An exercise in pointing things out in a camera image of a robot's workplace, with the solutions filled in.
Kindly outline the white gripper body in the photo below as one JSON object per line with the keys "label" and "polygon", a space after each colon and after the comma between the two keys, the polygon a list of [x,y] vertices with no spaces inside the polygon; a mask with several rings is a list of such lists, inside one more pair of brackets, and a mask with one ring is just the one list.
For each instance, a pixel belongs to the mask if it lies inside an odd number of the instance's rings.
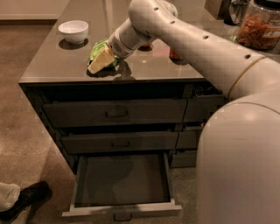
{"label": "white gripper body", "polygon": [[130,20],[127,19],[109,37],[108,44],[114,55],[125,59],[139,47],[149,44],[154,40],[154,37],[143,34],[134,28]]}

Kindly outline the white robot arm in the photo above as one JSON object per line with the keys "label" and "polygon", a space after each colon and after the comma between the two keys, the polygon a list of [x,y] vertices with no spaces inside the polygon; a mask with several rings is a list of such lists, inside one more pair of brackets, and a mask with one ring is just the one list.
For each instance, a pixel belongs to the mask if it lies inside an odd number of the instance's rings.
{"label": "white robot arm", "polygon": [[280,224],[280,64],[176,18],[163,0],[132,0],[89,65],[161,39],[230,98],[206,122],[197,155],[198,224]]}

